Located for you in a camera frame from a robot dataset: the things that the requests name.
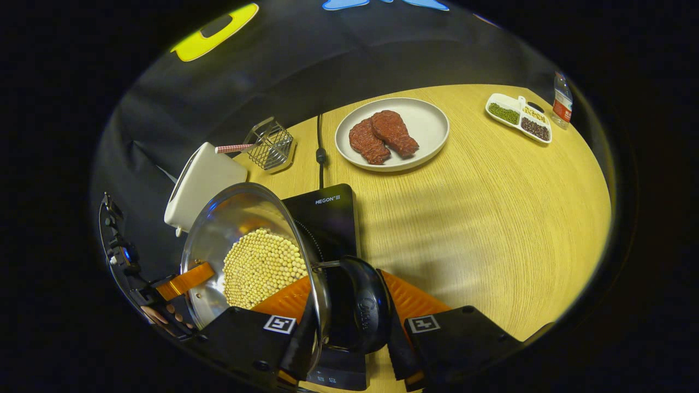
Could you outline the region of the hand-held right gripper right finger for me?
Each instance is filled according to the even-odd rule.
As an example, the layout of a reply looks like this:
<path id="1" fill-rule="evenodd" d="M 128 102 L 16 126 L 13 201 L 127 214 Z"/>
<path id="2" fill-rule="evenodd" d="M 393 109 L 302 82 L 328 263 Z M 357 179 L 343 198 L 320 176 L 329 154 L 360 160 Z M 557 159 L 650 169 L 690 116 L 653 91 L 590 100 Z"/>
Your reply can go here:
<path id="1" fill-rule="evenodd" d="M 474 306 L 451 308 L 404 279 L 381 274 L 393 306 L 389 356 L 407 391 L 466 385 L 524 347 Z"/>

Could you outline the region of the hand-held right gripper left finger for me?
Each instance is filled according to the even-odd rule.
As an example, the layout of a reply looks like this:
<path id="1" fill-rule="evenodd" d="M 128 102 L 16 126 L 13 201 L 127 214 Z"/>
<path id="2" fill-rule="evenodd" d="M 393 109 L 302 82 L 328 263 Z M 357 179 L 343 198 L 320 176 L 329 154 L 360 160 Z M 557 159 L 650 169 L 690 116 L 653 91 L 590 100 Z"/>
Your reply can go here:
<path id="1" fill-rule="evenodd" d="M 305 276 L 259 302 L 240 291 L 228 299 L 219 291 L 194 292 L 199 333 L 194 351 L 215 368 L 260 391 L 291 392 L 317 365 L 321 324 L 328 316 L 324 276 Z"/>

